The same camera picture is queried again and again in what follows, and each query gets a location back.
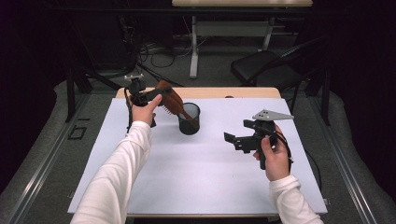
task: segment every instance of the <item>person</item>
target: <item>person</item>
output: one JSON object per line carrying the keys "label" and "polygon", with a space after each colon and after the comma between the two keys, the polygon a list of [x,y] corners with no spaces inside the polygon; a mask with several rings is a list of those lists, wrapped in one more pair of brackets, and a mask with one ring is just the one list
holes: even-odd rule
{"label": "person", "polygon": [[[125,223],[132,186],[149,157],[150,125],[161,99],[161,95],[157,95],[146,106],[132,106],[133,122],[129,132],[92,178],[71,223]],[[300,192],[298,179],[289,173],[285,146],[278,141],[273,151],[267,137],[261,144],[266,157],[266,175],[271,181],[270,197],[282,222],[322,223]],[[254,153],[254,157],[259,160],[259,153]]]}
{"label": "person", "polygon": [[[276,131],[282,133],[276,125]],[[288,151],[281,141],[277,141],[272,149],[270,139],[264,137],[261,142],[265,156],[265,173],[270,180],[269,192],[283,224],[291,223],[323,223],[320,216],[315,214],[304,195],[300,192],[300,182],[290,174]],[[256,151],[253,156],[260,160]]]}

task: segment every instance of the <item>white desk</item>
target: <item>white desk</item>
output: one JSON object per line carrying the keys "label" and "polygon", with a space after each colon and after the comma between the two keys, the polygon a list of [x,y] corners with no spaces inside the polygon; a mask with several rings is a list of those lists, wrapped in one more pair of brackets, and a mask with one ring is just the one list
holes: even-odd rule
{"label": "white desk", "polygon": [[[311,7],[311,0],[173,0],[174,7]],[[262,49],[268,49],[274,18],[268,21],[197,21],[192,16],[192,56],[190,78],[198,73],[198,35],[262,36]]]}
{"label": "white desk", "polygon": [[[243,119],[252,119],[263,108],[288,114],[286,102],[278,98],[192,99],[180,95],[184,102],[194,102],[201,107],[201,129],[195,135],[184,135],[178,129],[176,116],[167,114],[160,107],[156,109],[157,126],[152,129],[151,154],[134,183],[129,216],[276,216],[277,211],[268,199],[268,180],[259,162],[254,160],[253,152],[243,154],[234,150],[232,144],[224,141],[223,132],[236,136],[252,135],[253,130],[243,127]],[[125,135],[127,122],[125,101],[115,98],[69,213],[76,211],[89,181]],[[291,171],[300,178],[305,198],[316,213],[327,213],[293,120],[281,120],[276,124],[290,143],[294,159]]]}

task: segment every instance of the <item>forearm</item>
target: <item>forearm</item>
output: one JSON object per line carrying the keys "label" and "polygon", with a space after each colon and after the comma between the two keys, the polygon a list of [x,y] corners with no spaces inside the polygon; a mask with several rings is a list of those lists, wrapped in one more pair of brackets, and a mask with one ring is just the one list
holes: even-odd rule
{"label": "forearm", "polygon": [[151,129],[134,122],[87,187],[72,223],[124,223],[131,189],[151,147]]}
{"label": "forearm", "polygon": [[293,175],[270,182],[270,196],[282,223],[323,223],[300,192],[300,186]]}

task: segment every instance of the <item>chair leg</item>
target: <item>chair leg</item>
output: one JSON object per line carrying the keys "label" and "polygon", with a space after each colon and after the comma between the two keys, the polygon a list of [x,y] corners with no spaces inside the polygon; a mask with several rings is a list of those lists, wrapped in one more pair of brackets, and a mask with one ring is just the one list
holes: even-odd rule
{"label": "chair leg", "polygon": [[297,84],[297,86],[294,88],[293,100],[291,101],[291,106],[290,106],[290,113],[291,114],[293,114],[294,104],[296,103],[296,100],[297,100],[297,93],[298,93],[298,90],[300,88],[300,84],[301,83]]}

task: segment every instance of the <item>brown brush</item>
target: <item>brown brush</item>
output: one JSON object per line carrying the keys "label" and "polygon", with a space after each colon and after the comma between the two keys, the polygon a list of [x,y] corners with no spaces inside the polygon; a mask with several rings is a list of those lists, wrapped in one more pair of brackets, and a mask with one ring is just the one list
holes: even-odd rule
{"label": "brown brush", "polygon": [[[155,89],[156,90],[164,90],[165,88],[168,88],[168,87],[171,87],[170,84],[167,81],[161,80],[160,82],[158,82]],[[165,109],[168,112],[170,112],[171,114],[174,114],[177,116],[179,114],[182,114],[184,116],[184,118],[186,118],[186,120],[189,120],[191,122],[191,125],[194,128],[199,128],[198,121],[195,119],[192,119],[192,117],[184,110],[183,100],[180,98],[180,96],[174,90],[163,95],[162,104],[165,107]]]}

